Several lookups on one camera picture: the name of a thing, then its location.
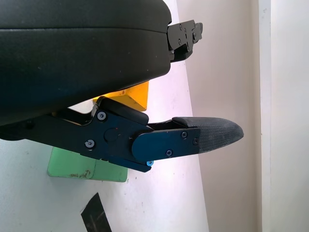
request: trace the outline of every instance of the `white floor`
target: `white floor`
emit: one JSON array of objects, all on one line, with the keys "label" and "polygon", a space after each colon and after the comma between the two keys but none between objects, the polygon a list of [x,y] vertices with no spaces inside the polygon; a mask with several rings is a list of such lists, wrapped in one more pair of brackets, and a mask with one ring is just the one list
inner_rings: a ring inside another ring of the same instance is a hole
[{"label": "white floor", "polygon": [[[178,22],[176,0],[166,0]],[[185,63],[150,82],[151,122],[191,116]],[[129,170],[126,183],[49,177],[52,148],[0,140],[0,227],[3,232],[86,232],[81,211],[97,192],[113,232],[207,232],[198,156]]]}]

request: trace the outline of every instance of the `blue screw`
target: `blue screw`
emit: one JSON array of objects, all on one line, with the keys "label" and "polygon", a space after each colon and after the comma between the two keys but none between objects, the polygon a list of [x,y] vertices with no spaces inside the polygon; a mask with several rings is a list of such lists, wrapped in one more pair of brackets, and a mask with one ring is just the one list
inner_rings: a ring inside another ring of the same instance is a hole
[{"label": "blue screw", "polygon": [[153,161],[147,161],[147,166],[151,167],[154,164]]}]

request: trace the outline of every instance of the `black tape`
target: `black tape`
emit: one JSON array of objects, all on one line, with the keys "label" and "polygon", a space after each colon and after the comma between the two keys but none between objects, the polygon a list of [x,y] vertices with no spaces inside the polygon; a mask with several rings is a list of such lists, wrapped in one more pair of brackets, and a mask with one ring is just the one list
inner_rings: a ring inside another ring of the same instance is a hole
[{"label": "black tape", "polygon": [[81,215],[88,232],[112,232],[98,193],[91,198]]}]

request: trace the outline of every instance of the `black object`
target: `black object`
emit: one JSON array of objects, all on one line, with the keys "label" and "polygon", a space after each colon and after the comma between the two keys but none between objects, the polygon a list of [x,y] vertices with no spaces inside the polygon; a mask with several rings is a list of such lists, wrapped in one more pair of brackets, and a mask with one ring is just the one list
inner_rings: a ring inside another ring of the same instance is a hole
[{"label": "black object", "polygon": [[243,137],[237,124],[221,118],[177,117],[168,122],[147,123],[146,114],[100,97],[89,114],[66,109],[2,126],[0,134],[60,147],[141,172],[151,169],[148,161],[203,153]]},{"label": "black object", "polygon": [[87,232],[112,232],[98,193],[91,198],[81,216]]},{"label": "black object", "polygon": [[165,75],[202,38],[194,20],[170,25],[162,0],[2,0],[0,138],[30,139],[146,172],[148,161],[210,151],[243,137],[225,119],[148,116],[100,98]]}]

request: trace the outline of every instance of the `adjustment mechanism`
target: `adjustment mechanism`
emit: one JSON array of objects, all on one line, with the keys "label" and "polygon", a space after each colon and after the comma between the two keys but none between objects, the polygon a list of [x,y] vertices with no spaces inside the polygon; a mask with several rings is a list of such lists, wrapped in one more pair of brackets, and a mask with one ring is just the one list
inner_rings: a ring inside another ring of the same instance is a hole
[{"label": "adjustment mechanism", "polygon": [[202,39],[203,24],[194,20],[168,27],[169,55],[171,62],[187,59],[192,55],[193,45]]}]

